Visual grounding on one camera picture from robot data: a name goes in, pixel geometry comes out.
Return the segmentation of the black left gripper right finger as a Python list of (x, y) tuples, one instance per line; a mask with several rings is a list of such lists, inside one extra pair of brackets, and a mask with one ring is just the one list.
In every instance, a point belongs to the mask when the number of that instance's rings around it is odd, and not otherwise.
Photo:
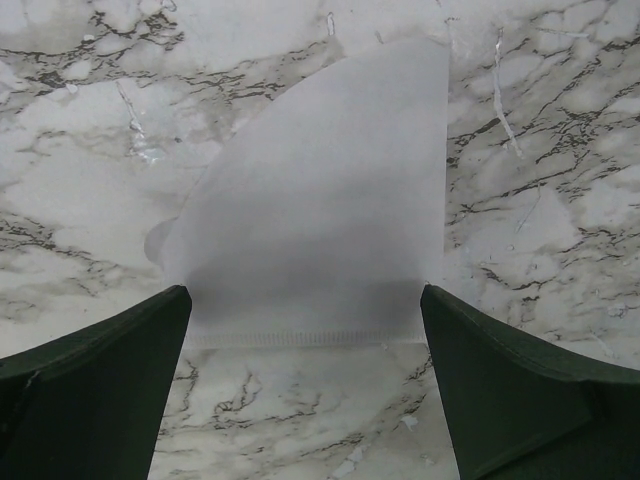
[(421, 311), (463, 479), (636, 479), (639, 373), (428, 285)]

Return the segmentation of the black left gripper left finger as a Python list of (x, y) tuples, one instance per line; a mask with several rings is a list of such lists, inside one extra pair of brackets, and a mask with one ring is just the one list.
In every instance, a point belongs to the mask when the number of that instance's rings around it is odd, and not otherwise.
[(173, 286), (3, 358), (2, 478), (147, 478), (191, 308)]

